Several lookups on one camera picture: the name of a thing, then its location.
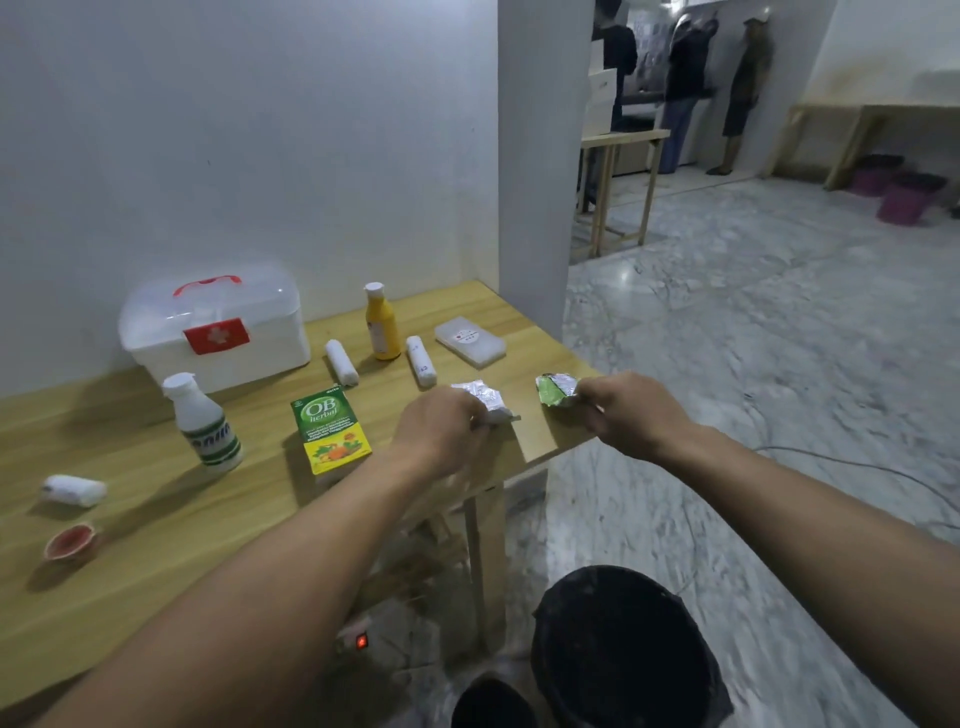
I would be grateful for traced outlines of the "person's right hand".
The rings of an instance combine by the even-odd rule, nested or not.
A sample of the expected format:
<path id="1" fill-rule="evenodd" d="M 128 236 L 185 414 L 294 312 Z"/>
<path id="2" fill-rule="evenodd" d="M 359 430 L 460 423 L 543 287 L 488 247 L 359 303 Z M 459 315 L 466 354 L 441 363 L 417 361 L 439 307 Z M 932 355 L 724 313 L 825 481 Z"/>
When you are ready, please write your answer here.
<path id="1" fill-rule="evenodd" d="M 704 436 L 662 383 L 625 370 L 597 378 L 621 378 L 618 419 L 621 439 L 603 442 L 620 454 L 665 469 L 689 455 Z"/>

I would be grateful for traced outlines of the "person's left hand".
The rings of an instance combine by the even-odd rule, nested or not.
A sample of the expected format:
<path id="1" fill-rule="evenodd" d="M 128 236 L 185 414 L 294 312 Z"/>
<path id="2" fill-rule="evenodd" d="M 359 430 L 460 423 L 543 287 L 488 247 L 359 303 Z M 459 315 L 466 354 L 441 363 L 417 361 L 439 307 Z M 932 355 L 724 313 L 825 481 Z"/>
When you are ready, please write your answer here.
<path id="1" fill-rule="evenodd" d="M 458 458 L 450 447 L 450 392 L 465 391 L 438 386 L 410 402 L 388 448 L 390 462 L 422 486 L 453 476 L 474 460 Z"/>

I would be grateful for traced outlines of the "silver blister pack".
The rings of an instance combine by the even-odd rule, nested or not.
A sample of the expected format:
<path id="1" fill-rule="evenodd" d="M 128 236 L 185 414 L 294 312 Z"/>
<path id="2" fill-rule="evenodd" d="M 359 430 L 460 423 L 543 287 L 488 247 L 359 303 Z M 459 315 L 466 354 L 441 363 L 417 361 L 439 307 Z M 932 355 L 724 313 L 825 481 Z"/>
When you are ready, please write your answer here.
<path id="1" fill-rule="evenodd" d="M 453 383 L 450 386 L 471 394 L 484 405 L 486 412 L 482 422 L 487 426 L 497 427 L 512 424 L 522 419 L 520 414 L 515 413 L 506 405 L 502 394 L 497 389 L 487 385 L 483 380 L 476 379 L 470 382 Z"/>

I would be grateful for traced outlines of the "green foil sachet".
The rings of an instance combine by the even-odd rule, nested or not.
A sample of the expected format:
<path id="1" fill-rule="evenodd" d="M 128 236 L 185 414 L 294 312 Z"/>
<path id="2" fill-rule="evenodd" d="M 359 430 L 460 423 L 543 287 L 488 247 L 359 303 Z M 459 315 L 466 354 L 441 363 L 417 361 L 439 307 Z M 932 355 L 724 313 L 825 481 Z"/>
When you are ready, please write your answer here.
<path id="1" fill-rule="evenodd" d="M 534 384 L 538 400 L 547 408 L 570 408 L 581 403 L 580 380 L 570 373 L 549 372 L 538 375 Z"/>

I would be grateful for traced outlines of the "person's right forearm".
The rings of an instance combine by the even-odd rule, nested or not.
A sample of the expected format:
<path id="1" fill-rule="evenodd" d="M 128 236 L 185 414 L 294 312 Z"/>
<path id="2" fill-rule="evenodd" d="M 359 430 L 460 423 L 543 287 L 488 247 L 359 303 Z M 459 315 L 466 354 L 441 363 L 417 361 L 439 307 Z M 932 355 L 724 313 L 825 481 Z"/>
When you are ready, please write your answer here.
<path id="1" fill-rule="evenodd" d="M 659 427 L 652 460 L 750 547 L 919 726 L 960 728 L 960 548 L 719 431 Z"/>

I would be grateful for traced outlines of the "person's left forearm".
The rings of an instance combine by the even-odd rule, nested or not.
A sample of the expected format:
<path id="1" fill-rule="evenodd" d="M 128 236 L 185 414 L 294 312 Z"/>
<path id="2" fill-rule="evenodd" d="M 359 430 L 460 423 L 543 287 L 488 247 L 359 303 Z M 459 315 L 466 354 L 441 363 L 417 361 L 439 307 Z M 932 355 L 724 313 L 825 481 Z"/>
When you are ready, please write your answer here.
<path id="1" fill-rule="evenodd" d="M 466 457 L 397 443 L 198 580 L 34 728 L 243 728 L 329 656 L 359 586 L 414 499 Z"/>

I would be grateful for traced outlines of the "white bandage roll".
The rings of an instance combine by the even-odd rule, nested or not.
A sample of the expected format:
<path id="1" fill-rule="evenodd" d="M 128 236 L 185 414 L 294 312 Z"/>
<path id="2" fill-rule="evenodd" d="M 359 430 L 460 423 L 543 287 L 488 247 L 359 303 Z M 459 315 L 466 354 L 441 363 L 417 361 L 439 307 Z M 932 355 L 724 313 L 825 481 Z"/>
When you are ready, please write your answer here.
<path id="1" fill-rule="evenodd" d="M 344 388 L 358 386 L 358 370 L 339 340 L 329 339 L 324 345 L 324 353 L 337 383 Z"/>
<path id="2" fill-rule="evenodd" d="M 422 338 L 417 335 L 409 336 L 405 345 L 417 387 L 420 390 L 427 390 L 436 386 L 438 373 Z"/>
<path id="3" fill-rule="evenodd" d="M 44 502 L 90 509 L 106 498 L 106 483 L 84 477 L 67 474 L 48 476 L 40 488 L 40 498 Z"/>

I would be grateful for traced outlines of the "clear flat plastic case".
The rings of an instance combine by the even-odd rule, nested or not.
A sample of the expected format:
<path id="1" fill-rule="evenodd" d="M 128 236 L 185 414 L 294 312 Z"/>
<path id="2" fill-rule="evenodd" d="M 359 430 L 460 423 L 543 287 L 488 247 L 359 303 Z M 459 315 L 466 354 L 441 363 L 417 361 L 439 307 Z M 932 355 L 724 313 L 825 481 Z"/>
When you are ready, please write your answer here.
<path id="1" fill-rule="evenodd" d="M 463 316 L 437 325 L 434 334 L 441 346 L 477 370 L 506 357 L 507 345 L 502 338 Z"/>

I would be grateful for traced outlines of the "yellow bottle white cap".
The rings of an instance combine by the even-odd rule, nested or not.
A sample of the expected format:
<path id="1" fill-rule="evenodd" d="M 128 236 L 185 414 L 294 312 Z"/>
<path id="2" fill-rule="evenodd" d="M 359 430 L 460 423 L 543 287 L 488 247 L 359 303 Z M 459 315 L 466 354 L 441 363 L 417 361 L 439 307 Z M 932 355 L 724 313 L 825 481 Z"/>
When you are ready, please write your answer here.
<path id="1" fill-rule="evenodd" d="M 391 361 L 402 354 L 402 337 L 392 304 L 381 282 L 364 286 L 366 293 L 366 328 L 373 355 L 380 361 Z"/>

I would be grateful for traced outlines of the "green yellow medicine carton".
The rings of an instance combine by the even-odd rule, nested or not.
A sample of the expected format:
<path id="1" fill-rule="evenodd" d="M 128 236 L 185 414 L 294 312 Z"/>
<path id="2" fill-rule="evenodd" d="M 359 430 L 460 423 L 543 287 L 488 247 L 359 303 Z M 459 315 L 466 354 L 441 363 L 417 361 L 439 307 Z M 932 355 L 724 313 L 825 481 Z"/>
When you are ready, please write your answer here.
<path id="1" fill-rule="evenodd" d="M 319 485 L 345 478 L 372 453 L 345 388 L 336 384 L 291 402 L 300 442 Z"/>

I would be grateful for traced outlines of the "light wooden table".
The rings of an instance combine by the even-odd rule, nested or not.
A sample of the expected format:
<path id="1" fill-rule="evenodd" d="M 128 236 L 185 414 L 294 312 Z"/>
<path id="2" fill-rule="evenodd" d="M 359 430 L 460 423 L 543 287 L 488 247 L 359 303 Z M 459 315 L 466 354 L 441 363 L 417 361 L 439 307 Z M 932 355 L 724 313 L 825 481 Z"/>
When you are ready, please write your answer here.
<path id="1" fill-rule="evenodd" d="M 492 650 L 506 623 L 504 483 L 591 438 L 580 426 L 549 421 L 534 379 L 594 370 L 479 281 L 393 306 L 402 333 L 425 341 L 442 383 L 483 380 L 521 420 L 498 426 L 478 465 L 430 487 L 402 520 L 403 529 L 438 524 L 465 504 L 466 537 L 374 577 L 356 608 L 386 599 L 401 577 L 425 577 L 441 558 L 468 557 L 479 638 Z M 435 328 L 458 316 L 502 338 L 506 356 L 477 370 L 437 342 Z M 245 458 L 214 482 L 143 370 L 0 399 L 0 725 L 30 723 L 191 583 L 318 495 L 290 404 L 333 383 L 320 353 L 328 340 L 338 339 L 361 366 L 347 398 L 366 435 L 375 448 L 390 442 L 418 394 L 408 365 L 365 360 L 361 309 L 310 321 L 306 333 L 315 348 L 310 364 L 215 395 Z M 102 481 L 105 499 L 90 509 L 44 501 L 42 484 L 53 475 Z M 101 534 L 95 557 L 46 563 L 47 542 L 79 523 Z"/>

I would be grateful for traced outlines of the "small wooden side table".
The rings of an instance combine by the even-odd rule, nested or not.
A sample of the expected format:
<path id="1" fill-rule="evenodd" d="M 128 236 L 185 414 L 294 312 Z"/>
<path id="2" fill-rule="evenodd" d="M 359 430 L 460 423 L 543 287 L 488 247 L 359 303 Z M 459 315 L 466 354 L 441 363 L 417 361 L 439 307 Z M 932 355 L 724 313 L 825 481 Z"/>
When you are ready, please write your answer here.
<path id="1" fill-rule="evenodd" d="M 659 166 L 663 155 L 664 142 L 670 138 L 669 129 L 655 127 L 639 131 L 618 131 L 606 134 L 597 134 L 583 137 L 581 140 L 582 172 L 589 175 L 588 151 L 601 150 L 598 179 L 594 197 L 594 211 L 591 216 L 589 236 L 589 252 L 587 258 L 595 260 L 602 256 L 604 234 L 606 233 L 607 218 L 610 209 L 611 185 L 614 178 L 615 157 L 620 147 L 635 143 L 647 143 L 654 150 L 653 162 L 650 169 L 649 181 L 644 199 L 644 206 L 638 231 L 633 234 L 621 234 L 619 241 L 634 241 L 638 246 L 646 243 L 649 219 L 654 201 L 654 193 L 658 179 Z"/>

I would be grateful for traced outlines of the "large black bucket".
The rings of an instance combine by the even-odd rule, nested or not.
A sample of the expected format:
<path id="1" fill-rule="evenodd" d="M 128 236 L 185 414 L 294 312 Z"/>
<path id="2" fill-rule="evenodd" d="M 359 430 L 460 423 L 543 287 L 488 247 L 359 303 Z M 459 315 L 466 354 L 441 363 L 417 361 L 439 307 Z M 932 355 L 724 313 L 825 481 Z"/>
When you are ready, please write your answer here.
<path id="1" fill-rule="evenodd" d="M 559 728 L 721 728 L 734 714 L 684 602 L 638 571 L 578 568 L 533 616 L 531 668 Z"/>

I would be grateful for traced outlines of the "white bottle green label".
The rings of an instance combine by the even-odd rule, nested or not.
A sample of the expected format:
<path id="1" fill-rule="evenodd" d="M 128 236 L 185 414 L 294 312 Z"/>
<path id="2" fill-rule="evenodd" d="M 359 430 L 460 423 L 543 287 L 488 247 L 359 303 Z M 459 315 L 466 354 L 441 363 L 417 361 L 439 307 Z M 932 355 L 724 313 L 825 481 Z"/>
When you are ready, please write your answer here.
<path id="1" fill-rule="evenodd" d="M 220 474 L 242 462 L 242 443 L 224 409 L 201 390 L 193 373 L 172 374 L 161 389 L 174 406 L 176 426 L 203 467 Z"/>

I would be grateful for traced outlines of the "white first aid box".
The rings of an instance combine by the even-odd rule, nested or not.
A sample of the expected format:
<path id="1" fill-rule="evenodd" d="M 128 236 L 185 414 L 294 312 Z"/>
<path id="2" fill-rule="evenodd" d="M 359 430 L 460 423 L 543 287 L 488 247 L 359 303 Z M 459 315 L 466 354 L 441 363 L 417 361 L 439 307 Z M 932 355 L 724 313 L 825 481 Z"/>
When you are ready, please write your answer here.
<path id="1" fill-rule="evenodd" d="M 304 367 L 312 358 L 299 289 L 276 263 L 147 282 L 126 298 L 118 334 L 157 385 L 191 374 L 206 394 Z"/>

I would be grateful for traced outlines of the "small black bucket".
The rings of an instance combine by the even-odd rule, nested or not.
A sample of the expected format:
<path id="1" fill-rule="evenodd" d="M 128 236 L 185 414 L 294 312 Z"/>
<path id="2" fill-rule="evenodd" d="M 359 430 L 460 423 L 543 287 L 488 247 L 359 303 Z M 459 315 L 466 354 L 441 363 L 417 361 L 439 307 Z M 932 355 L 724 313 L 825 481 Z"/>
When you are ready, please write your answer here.
<path id="1" fill-rule="evenodd" d="M 450 728 L 540 728 L 531 703 L 498 675 L 474 679 L 457 699 Z"/>

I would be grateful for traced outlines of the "purple bin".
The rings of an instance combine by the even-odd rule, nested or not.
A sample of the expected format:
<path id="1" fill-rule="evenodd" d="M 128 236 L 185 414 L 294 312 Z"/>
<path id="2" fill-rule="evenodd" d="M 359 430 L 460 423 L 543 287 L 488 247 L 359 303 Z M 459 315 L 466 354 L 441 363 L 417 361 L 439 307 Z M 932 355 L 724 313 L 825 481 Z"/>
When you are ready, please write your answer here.
<path id="1" fill-rule="evenodd" d="M 880 198 L 905 161 L 901 154 L 865 154 L 854 164 L 846 190 L 860 197 Z"/>
<path id="2" fill-rule="evenodd" d="M 885 224 L 915 227 L 947 183 L 948 179 L 941 175 L 897 173 L 887 185 L 875 217 Z"/>

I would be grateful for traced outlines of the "long wooden bench table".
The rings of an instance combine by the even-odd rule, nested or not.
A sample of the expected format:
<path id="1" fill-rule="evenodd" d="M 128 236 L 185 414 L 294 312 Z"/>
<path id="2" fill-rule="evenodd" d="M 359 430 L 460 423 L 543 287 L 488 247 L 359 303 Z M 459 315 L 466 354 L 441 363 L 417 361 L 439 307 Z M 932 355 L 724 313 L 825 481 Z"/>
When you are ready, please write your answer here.
<path id="1" fill-rule="evenodd" d="M 844 122 L 838 140 L 834 142 L 834 154 L 828 164 L 796 162 L 794 159 L 805 133 L 811 122 L 819 116 Z M 762 179 L 780 177 L 819 183 L 826 191 L 845 189 L 853 178 L 856 163 L 869 153 L 886 128 L 894 122 L 914 117 L 960 123 L 960 103 L 844 103 L 831 100 L 794 103 L 786 113 L 759 176 Z"/>

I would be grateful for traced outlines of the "small red tape roll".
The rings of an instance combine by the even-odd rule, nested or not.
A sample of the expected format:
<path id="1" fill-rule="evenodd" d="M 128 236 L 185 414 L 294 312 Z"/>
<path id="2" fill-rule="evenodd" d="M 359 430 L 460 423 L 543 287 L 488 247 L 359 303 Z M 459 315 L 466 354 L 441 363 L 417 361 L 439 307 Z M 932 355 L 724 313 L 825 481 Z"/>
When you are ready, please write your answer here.
<path id="1" fill-rule="evenodd" d="M 47 541 L 43 560 L 50 564 L 86 563 L 95 557 L 100 535 L 90 522 L 70 525 Z"/>

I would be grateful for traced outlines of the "power strip red switch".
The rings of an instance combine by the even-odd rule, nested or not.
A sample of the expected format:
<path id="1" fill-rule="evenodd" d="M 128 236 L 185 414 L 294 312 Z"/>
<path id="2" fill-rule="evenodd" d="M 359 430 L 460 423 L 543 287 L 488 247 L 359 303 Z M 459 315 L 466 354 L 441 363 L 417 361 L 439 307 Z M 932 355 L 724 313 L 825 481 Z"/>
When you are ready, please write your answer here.
<path id="1" fill-rule="evenodd" d="M 334 657 L 347 658 L 366 650 L 370 644 L 369 632 L 372 622 L 370 615 L 363 614 L 343 625 L 334 640 Z"/>

